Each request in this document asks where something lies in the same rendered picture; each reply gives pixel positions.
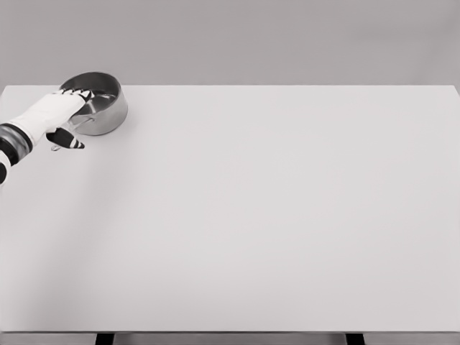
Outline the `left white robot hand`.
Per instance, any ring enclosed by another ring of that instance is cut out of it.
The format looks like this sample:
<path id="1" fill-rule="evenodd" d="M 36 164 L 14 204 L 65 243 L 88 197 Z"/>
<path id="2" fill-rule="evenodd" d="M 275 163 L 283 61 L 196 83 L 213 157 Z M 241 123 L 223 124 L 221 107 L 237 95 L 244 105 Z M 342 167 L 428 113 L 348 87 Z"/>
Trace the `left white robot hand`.
<path id="1" fill-rule="evenodd" d="M 59 90 L 47 94 L 31 106 L 24 118 L 34 146 L 47 135 L 52 137 L 52 142 L 61 147 L 83 149 L 85 145 L 61 126 L 92 97 L 93 92 L 90 90 Z"/>

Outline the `silver steel pot with handle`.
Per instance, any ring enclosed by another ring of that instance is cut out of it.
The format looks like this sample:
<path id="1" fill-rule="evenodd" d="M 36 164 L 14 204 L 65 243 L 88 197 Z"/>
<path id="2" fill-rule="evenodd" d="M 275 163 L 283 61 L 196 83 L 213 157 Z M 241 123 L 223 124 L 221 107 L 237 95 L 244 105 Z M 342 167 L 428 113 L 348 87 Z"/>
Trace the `silver steel pot with handle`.
<path id="1" fill-rule="evenodd" d="M 79 134 L 101 136 L 117 129 L 127 118 L 128 103 L 120 82 L 104 72 L 86 72 L 73 76 L 59 87 L 61 91 L 81 91 L 84 105 L 67 122 L 45 135 L 53 149 L 82 150 Z"/>

